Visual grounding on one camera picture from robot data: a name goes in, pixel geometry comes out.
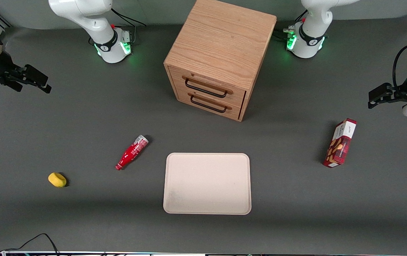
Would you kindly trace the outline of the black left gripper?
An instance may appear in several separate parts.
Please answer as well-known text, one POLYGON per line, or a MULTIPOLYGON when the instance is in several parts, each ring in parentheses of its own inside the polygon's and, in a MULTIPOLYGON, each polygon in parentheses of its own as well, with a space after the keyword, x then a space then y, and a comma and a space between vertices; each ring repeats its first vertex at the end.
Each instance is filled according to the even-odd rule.
POLYGON ((394 102, 407 102, 407 85, 393 86, 391 83, 383 83, 376 88, 376 94, 368 94, 368 109, 379 104, 394 102))

